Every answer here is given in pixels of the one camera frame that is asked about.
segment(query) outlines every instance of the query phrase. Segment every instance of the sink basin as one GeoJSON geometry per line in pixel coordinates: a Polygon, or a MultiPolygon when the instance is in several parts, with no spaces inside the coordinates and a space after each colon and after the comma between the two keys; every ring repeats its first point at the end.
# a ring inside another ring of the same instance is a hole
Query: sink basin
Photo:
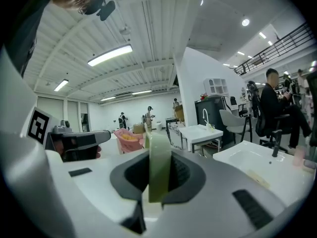
{"type": "Polygon", "coordinates": [[[271,190],[286,206],[304,198],[310,192],[315,174],[293,165],[294,156],[243,141],[213,155],[217,161],[228,163],[271,190]]]}

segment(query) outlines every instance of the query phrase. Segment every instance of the railing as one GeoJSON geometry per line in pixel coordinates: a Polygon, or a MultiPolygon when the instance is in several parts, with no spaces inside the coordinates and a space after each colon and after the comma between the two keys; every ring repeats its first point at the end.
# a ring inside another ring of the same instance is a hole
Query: railing
{"type": "Polygon", "coordinates": [[[239,65],[234,71],[240,76],[244,75],[312,39],[314,39],[312,30],[307,23],[304,23],[282,39],[275,42],[272,46],[256,54],[252,59],[239,65]]]}

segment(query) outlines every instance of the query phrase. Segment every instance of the black faucet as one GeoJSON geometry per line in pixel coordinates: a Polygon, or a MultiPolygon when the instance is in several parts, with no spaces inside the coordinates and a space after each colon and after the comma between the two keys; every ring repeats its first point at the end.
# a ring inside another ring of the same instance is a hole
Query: black faucet
{"type": "Polygon", "coordinates": [[[272,157],[277,157],[277,153],[279,150],[279,145],[281,144],[281,139],[282,139],[282,130],[278,129],[276,131],[273,131],[273,135],[275,137],[275,144],[274,144],[274,149],[273,149],[273,154],[272,157]]]}

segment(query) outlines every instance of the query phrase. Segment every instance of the pink armchair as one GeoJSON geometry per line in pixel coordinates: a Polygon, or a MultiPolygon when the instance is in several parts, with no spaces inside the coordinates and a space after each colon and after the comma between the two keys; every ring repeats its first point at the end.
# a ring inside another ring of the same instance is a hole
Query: pink armchair
{"type": "Polygon", "coordinates": [[[143,134],[133,134],[132,132],[129,132],[125,128],[116,130],[115,132],[113,132],[113,134],[119,139],[121,150],[123,151],[123,153],[129,153],[136,150],[140,150],[143,147],[143,142],[144,142],[143,134]],[[124,139],[121,137],[123,134],[127,134],[137,139],[136,140],[124,139]]]}

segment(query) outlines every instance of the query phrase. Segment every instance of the seated man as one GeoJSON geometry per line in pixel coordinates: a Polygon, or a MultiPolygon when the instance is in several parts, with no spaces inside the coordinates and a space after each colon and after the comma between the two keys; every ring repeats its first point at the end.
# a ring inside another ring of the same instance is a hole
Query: seated man
{"type": "Polygon", "coordinates": [[[294,154],[295,148],[298,145],[299,127],[302,128],[304,137],[308,137],[312,130],[297,106],[291,105],[288,107],[288,101],[291,97],[288,92],[284,93],[280,101],[278,100],[274,91],[274,88],[278,86],[279,83],[278,72],[275,69],[268,69],[266,72],[266,80],[267,83],[261,95],[261,107],[264,112],[265,126],[276,129],[277,120],[275,120],[274,117],[289,114],[290,117],[281,120],[280,128],[292,128],[288,152],[294,154]]]}

